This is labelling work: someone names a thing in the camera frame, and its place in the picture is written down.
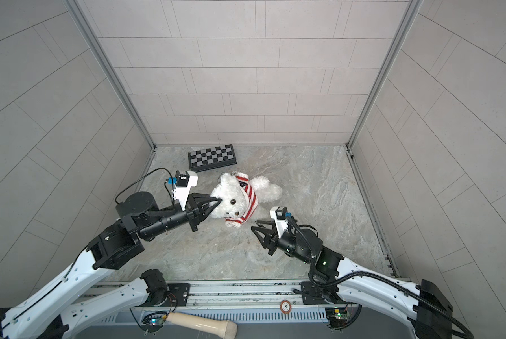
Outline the white teddy bear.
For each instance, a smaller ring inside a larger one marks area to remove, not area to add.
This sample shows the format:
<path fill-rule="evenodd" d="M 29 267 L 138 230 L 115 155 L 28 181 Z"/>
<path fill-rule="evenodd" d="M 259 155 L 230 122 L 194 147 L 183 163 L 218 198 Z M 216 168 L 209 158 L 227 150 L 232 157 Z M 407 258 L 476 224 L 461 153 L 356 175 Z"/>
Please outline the white teddy bear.
<path fill-rule="evenodd" d="M 211 196 L 221 199 L 221 203 L 213 210 L 210 217 L 213 219 L 223 219 L 224 222 L 225 217 L 228 216 L 229 213 L 238 212 L 240 202 L 243 199 L 240 192 L 240 185 L 232 178 L 230 175 L 231 173 L 223 173 L 219 178 L 219 183 L 211 192 Z M 259 203 L 253 216 L 242 226 L 256 218 L 268 216 L 267 210 L 261 207 L 261 205 L 263 203 L 274 203 L 283 195 L 282 188 L 277 184 L 271 183 L 270 180 L 264 176 L 253 177 L 250 179 L 250 184 L 256 192 Z"/>

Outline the red white striped knit sweater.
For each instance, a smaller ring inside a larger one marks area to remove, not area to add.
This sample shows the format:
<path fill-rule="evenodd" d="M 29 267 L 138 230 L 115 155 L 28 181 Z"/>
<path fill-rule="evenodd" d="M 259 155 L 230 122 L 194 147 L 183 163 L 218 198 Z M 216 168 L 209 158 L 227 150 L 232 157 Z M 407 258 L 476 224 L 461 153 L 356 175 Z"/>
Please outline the red white striped knit sweater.
<path fill-rule="evenodd" d="M 241 172 L 232 172 L 230 175 L 240 185 L 243 199 L 238 212 L 229 213 L 225 222 L 228 227 L 241 227 L 253 216 L 259 202 L 248 175 Z"/>

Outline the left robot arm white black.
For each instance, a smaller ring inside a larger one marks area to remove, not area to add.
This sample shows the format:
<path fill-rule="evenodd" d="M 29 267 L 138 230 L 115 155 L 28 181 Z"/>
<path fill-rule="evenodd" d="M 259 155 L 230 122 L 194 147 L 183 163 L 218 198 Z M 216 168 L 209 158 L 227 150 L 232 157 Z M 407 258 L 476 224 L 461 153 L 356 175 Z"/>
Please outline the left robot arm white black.
<path fill-rule="evenodd" d="M 143 241 L 189 224 L 200 223 L 221 203 L 208 194 L 192 193 L 185 205 L 157 206 L 148 192 L 136 192 L 116 206 L 111 226 L 93 238 L 62 273 L 36 294 L 13 308 L 0 308 L 1 338 L 68 338 L 124 308 L 158 306 L 169 288 L 158 269 L 150 269 L 114 292 L 75 304 L 94 284 L 122 268 L 144 251 Z"/>

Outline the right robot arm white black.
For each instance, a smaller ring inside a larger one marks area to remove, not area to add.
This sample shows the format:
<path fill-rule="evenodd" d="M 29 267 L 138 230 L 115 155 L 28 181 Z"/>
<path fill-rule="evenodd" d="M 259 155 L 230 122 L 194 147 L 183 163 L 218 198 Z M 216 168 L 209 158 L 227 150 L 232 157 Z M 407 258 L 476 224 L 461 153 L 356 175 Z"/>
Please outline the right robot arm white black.
<path fill-rule="evenodd" d="M 453 306 L 433 283 L 416 284 L 366 269 L 328 247 L 292 217 L 258 220 L 251 230 L 270 255 L 281 250 L 309 265 L 308 278 L 327 302 L 367 307 L 407 326 L 416 338 L 473 338 L 453 317 Z"/>

